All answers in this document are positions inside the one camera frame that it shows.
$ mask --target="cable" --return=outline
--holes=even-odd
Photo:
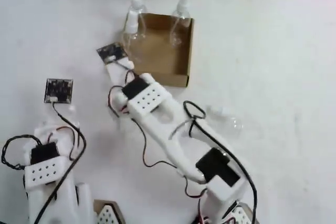
[[[199,199],[199,198],[201,198],[204,195],[204,193],[206,192],[206,188],[204,188],[199,195],[190,195],[188,193],[188,179],[187,179],[186,176],[184,176],[184,178],[185,178],[184,193],[186,194],[186,196],[188,196],[190,198],[193,198],[193,199]]]
[[[70,154],[69,154],[69,159],[70,161],[73,161],[74,159],[71,157],[72,155],[72,152],[74,151],[74,148],[75,148],[75,140],[76,140],[76,137],[75,137],[75,132],[73,130],[73,128],[69,127],[69,126],[61,126],[61,127],[58,127],[56,129],[56,131],[59,131],[61,129],[70,129],[72,131],[72,148],[71,148],[71,151],[70,151]],[[53,133],[51,132],[48,136],[48,140],[47,140],[47,143],[50,142],[50,138],[51,136],[53,135]],[[77,138],[77,147],[79,147],[79,137]]]
[[[156,163],[154,163],[152,165],[147,164],[147,162],[145,161],[146,148],[147,148],[147,137],[146,137],[146,134],[145,134],[144,130],[142,129],[142,127],[140,126],[140,124],[135,119],[132,118],[131,120],[138,126],[138,128],[140,129],[140,131],[141,131],[141,133],[143,135],[143,139],[144,139],[144,147],[143,147],[143,152],[142,152],[142,162],[143,162],[143,164],[146,167],[148,167],[148,168],[151,168],[151,167],[153,167],[153,166],[155,166],[157,164],[167,164],[167,165],[169,165],[169,166],[177,169],[177,167],[175,165],[170,164],[170,163],[168,163],[166,161],[163,161],[163,160],[162,161],[158,161],[158,162],[156,162]],[[188,196],[190,198],[193,198],[193,199],[201,198],[204,195],[204,193],[206,192],[206,188],[203,189],[199,195],[190,195],[188,193],[188,179],[187,179],[186,176],[184,176],[184,178],[185,178],[184,193],[186,194],[186,196]]]
[[[12,165],[10,164],[7,160],[6,160],[6,152],[7,152],[7,149],[8,149],[8,146],[9,144],[16,140],[16,139],[20,139],[20,138],[32,138],[33,140],[35,140],[35,142],[37,143],[37,145],[42,145],[40,139],[38,139],[36,136],[34,135],[20,135],[20,136],[13,136],[11,137],[10,139],[8,139],[4,145],[4,147],[2,148],[2,154],[1,154],[1,162],[4,164],[4,165],[7,165],[8,167],[14,169],[14,170],[23,170],[25,168],[24,165],[21,165],[21,164],[16,164],[16,165]]]
[[[113,90],[114,88],[121,88],[121,89],[122,89],[123,86],[120,86],[120,85],[114,85],[114,86],[112,86],[112,87],[110,88],[109,95],[108,95],[108,97],[107,97],[107,106],[110,108],[110,110],[113,112],[113,114],[115,114],[115,116],[116,116],[117,118],[119,118],[120,115],[118,115],[118,113],[115,111],[115,109],[112,107],[112,104],[111,104],[111,95],[112,95],[112,90]]]
[[[194,106],[195,108],[199,109],[199,111],[201,111],[203,113],[203,117],[200,117],[198,115],[191,115],[190,111],[187,108],[187,105],[190,104],[192,106]],[[222,148],[239,166],[239,168],[243,171],[245,177],[247,178],[248,182],[251,185],[252,191],[253,191],[253,199],[254,199],[254,203],[253,203],[253,216],[252,216],[252,222],[251,224],[255,224],[256,222],[256,212],[257,212],[257,205],[258,205],[258,194],[257,194],[257,188],[255,186],[255,184],[253,183],[249,173],[246,171],[245,167],[242,165],[242,163],[239,161],[239,159],[229,150],[227,149],[224,145],[222,145],[217,139],[215,139],[213,136],[211,136],[208,132],[206,132],[197,122],[197,118],[199,119],[204,119],[206,117],[206,114],[204,112],[204,110],[202,110],[198,105],[196,105],[195,103],[191,102],[191,101],[184,101],[183,102],[183,108],[185,110],[185,112],[187,113],[187,115],[190,118],[194,118],[193,124],[191,125],[191,127],[193,125],[195,125],[203,134],[205,134],[207,137],[209,137],[213,142],[215,142],[220,148]]]
[[[198,199],[197,210],[198,210],[198,218],[200,220],[199,224],[204,224],[204,220],[201,213],[201,197]]]
[[[50,202],[52,201],[52,199],[56,196],[56,193],[58,191],[58,189],[60,188],[60,186],[63,184],[64,180],[67,178],[68,174],[71,172],[71,170],[74,168],[74,166],[77,164],[77,162],[79,161],[79,159],[81,158],[81,156],[83,155],[86,146],[87,146],[87,142],[86,139],[84,137],[84,135],[82,134],[82,132],[79,130],[79,128],[77,128],[76,126],[74,126],[69,120],[67,120],[64,116],[62,116],[55,108],[55,103],[51,104],[53,109],[55,110],[56,114],[67,124],[69,124],[77,133],[78,135],[82,138],[83,140],[83,149],[81,150],[81,152],[78,154],[78,156],[75,158],[75,160],[70,164],[69,168],[66,170],[66,172],[64,173],[63,177],[60,179],[59,183],[56,185],[55,189],[52,191],[52,193],[49,195],[47,201],[44,203],[43,207],[41,208],[40,212],[38,213],[34,224],[38,224],[40,219],[42,218],[43,213],[45,212],[45,210],[47,209],[48,205],[50,204]]]
[[[140,131],[141,131],[141,133],[142,133],[142,135],[143,135],[143,139],[144,139],[144,147],[143,147],[143,152],[142,152],[142,162],[143,162],[143,164],[146,166],[146,167],[148,167],[148,168],[151,168],[151,167],[153,167],[153,166],[155,166],[155,165],[157,165],[157,164],[167,164],[167,165],[169,165],[169,166],[171,166],[171,167],[174,167],[175,169],[177,168],[175,165],[173,165],[173,164],[170,164],[170,163],[168,163],[168,162],[166,162],[166,161],[163,161],[163,160],[161,160],[161,161],[157,161],[156,163],[154,163],[154,164],[152,164],[152,165],[149,165],[149,164],[147,164],[147,162],[146,162],[146,160],[145,160],[145,155],[146,155],[146,149],[147,149],[147,137],[146,137],[146,134],[145,134],[145,132],[143,131],[143,129],[142,129],[142,127],[140,126],[140,124],[134,119],[134,118],[131,118],[131,120],[139,127],[139,129],[140,129]]]
[[[134,74],[134,71],[132,69],[128,70],[126,72],[126,75],[125,75],[125,85],[128,83],[127,80],[128,80],[128,75],[129,73],[132,73],[133,74],[133,78],[135,78],[135,74]]]

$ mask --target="circuit board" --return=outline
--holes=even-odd
[[[45,103],[71,103],[73,80],[47,79]]]
[[[99,54],[105,65],[121,58],[127,57],[124,47],[119,42],[115,42],[99,48],[97,49],[97,53]]]

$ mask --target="white table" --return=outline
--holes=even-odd
[[[159,14],[177,2],[145,1]],[[90,184],[94,198],[116,200],[127,223],[190,223],[197,201],[184,195],[184,180],[166,166],[145,168],[138,129],[127,124],[131,133],[122,136],[106,107],[110,81],[95,50],[118,39],[128,5],[0,0],[0,139],[33,132],[43,119],[47,78],[72,78],[88,139],[78,180]],[[336,1],[192,0],[190,12],[196,20],[190,84],[169,90],[181,102],[231,108],[253,125],[249,139],[231,144],[251,168],[261,223],[331,223]],[[22,156],[20,147],[13,144],[11,161]],[[162,157],[149,139],[148,162]],[[252,207],[250,192],[246,201]],[[0,220],[24,223],[26,216],[22,172],[0,165]]]

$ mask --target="open cardboard box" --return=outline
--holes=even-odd
[[[137,73],[150,73],[162,85],[187,87],[190,74],[194,19],[179,29],[183,43],[170,44],[171,16],[145,14],[146,38],[139,45],[141,61],[134,61]]]

